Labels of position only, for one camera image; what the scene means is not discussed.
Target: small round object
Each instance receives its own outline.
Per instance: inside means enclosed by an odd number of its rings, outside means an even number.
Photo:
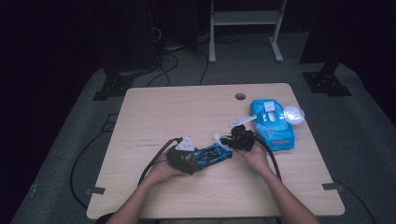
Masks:
[[[292,125],[300,124],[304,121],[305,113],[294,105],[286,106],[284,109],[286,121]]]

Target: gray carpet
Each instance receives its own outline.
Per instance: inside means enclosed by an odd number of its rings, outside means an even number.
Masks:
[[[395,127],[363,88],[359,77],[342,64],[335,74],[352,96],[329,97],[309,90],[302,72],[318,71],[322,64],[299,64],[307,33],[279,35],[283,63],[275,61],[267,38],[268,34],[245,35],[234,44],[216,45],[217,61],[208,66],[202,85],[289,83],[306,114],[330,174],[361,197],[377,223],[394,223]],[[207,53],[207,44],[200,48]],[[198,85],[205,71],[204,54],[182,50],[173,55],[177,56],[178,65],[168,73],[171,85]],[[173,64],[173,57],[163,58],[164,69]],[[138,77],[134,87],[146,87],[161,72],[158,69]],[[12,223],[94,223],[73,198],[69,178],[78,155],[101,132],[107,115],[120,111],[122,97],[92,100],[105,79],[102,70],[92,75]],[[166,85],[168,80],[162,76],[150,86]],[[90,189],[95,185],[110,137],[111,133],[100,135],[76,165],[74,188],[85,204],[89,203]],[[346,212],[340,217],[321,217],[323,223],[372,223],[351,192],[340,192],[340,195]]]

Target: person's left hand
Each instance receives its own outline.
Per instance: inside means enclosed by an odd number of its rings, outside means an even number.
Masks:
[[[148,175],[146,178],[149,178],[150,180],[154,181],[155,183],[161,183],[163,181],[166,181],[170,179],[171,177],[175,175],[183,175],[184,173],[173,168],[167,158],[166,158],[166,153],[169,151],[165,150],[165,152],[158,158],[156,163],[151,167],[151,170],[149,171]]]

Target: black wire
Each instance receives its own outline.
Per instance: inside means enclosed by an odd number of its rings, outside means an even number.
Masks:
[[[167,55],[173,57],[173,58],[176,60],[175,65],[173,65],[169,70],[164,71],[163,73],[161,73],[161,74],[159,74],[158,76],[156,76],[155,78],[153,78],[153,79],[148,83],[148,85],[147,85],[146,87],[148,87],[148,86],[149,86],[155,79],[157,79],[158,77],[160,77],[160,76],[162,76],[162,75],[164,75],[164,74],[167,75],[168,72],[172,71],[174,68],[177,67],[177,65],[178,65],[178,58],[177,58],[175,55],[172,55],[172,54],[167,54]]]
[[[163,147],[157,152],[157,155],[155,155],[155,157],[151,160],[151,162],[146,166],[145,170],[143,171],[142,175],[140,176],[139,182],[137,183],[137,186],[140,185],[140,183],[143,181],[143,179],[146,177],[147,172],[149,171],[149,169],[151,168],[151,166],[153,166],[158,158],[161,156],[161,154],[163,154],[163,152],[173,143],[173,142],[178,142],[180,143],[183,140],[183,138],[174,138],[169,140],[165,145],[163,145]]]
[[[243,34],[239,35],[216,35],[215,41],[217,44],[231,45],[245,39]]]
[[[205,71],[204,71],[204,73],[203,73],[202,76],[201,76],[201,80],[199,81],[199,85],[201,86],[201,85],[202,85],[202,81],[204,80],[204,77],[205,77],[205,75],[206,75],[207,68],[208,68],[208,66],[209,66],[209,59],[207,58],[207,55],[204,53],[203,50],[201,50],[201,49],[198,49],[198,50],[201,51],[202,54],[204,54],[205,60],[206,60]]]
[[[165,69],[163,69],[163,64],[162,63],[160,65],[160,68],[161,68],[161,70],[163,70],[163,72],[165,72],[166,78],[168,79],[168,84],[166,86],[172,86],[171,78],[169,77],[168,72],[165,71]]]
[[[82,206],[82,207],[84,207],[85,209],[88,209],[88,205],[85,205],[85,203],[83,203],[82,202],[82,200],[77,196],[77,194],[75,193],[75,191],[74,191],[74,187],[73,187],[73,174],[74,174],[74,171],[75,171],[75,168],[76,168],[76,165],[77,165],[77,163],[78,163],[78,160],[79,160],[79,158],[82,156],[82,154],[87,150],[87,148],[96,140],[96,139],[98,139],[103,133],[108,133],[108,131],[110,131],[111,129],[113,129],[114,128],[114,126],[115,125],[112,125],[112,126],[110,126],[109,128],[107,128],[107,129],[105,129],[104,131],[101,131],[98,135],[96,135],[82,150],[81,150],[81,152],[79,153],[79,155],[77,156],[77,158],[76,158],[76,160],[75,160],[75,162],[74,162],[74,164],[73,164],[73,168],[72,168],[72,171],[71,171],[71,174],[70,174],[70,181],[69,181],[69,184],[70,184],[70,189],[71,189],[71,191],[72,191],[72,194],[73,194],[73,197],[77,200],[77,202]]]
[[[103,132],[108,132],[108,133],[112,133],[113,132],[113,130],[107,129],[106,126],[107,126],[107,124],[112,124],[113,125],[112,127],[114,127],[116,125],[116,121],[110,121],[110,119],[112,117],[115,117],[115,116],[118,116],[118,115],[119,115],[118,113],[110,113],[110,114],[107,115],[106,121],[105,121],[105,123],[102,126],[102,130],[101,130],[102,133]]]
[[[270,155],[270,158],[271,158],[272,163],[274,164],[276,176],[277,176],[280,180],[282,180],[282,176],[280,175],[279,167],[277,166],[277,162],[276,162],[274,153],[273,153],[273,151],[267,146],[267,144],[265,144],[265,142],[264,142],[260,137],[258,137],[257,135],[254,135],[254,134],[252,135],[252,134],[249,134],[249,133],[240,133],[240,134],[242,134],[242,135],[244,135],[244,136],[246,136],[246,137],[249,137],[249,138],[251,138],[251,139],[254,139],[254,140],[258,141],[263,147],[265,147],[265,149],[267,150],[268,154]]]
[[[361,203],[361,205],[364,207],[364,209],[366,210],[367,214],[370,216],[370,219],[373,221],[374,224],[376,224],[376,220],[375,217],[373,216],[372,212],[370,211],[369,207],[367,206],[367,204],[358,196],[358,194],[356,194],[350,187],[348,187],[346,184],[344,184],[343,182],[339,181],[338,179],[332,177],[332,180],[334,180],[336,183],[338,183],[339,185],[341,185],[344,189],[346,189],[347,191],[349,191],[353,196],[355,196],[356,199],[358,199],[358,201]]]

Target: hand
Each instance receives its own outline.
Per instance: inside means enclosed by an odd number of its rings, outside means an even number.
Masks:
[[[165,150],[165,152],[158,158],[156,163],[151,167],[151,170],[148,172],[148,175],[145,179],[149,179],[154,183],[159,184],[173,176],[184,174],[169,164],[166,158],[166,153],[168,151],[169,149]]]
[[[256,172],[272,172],[268,164],[265,148],[257,141],[250,151],[235,150],[235,152],[244,158],[247,164]]]

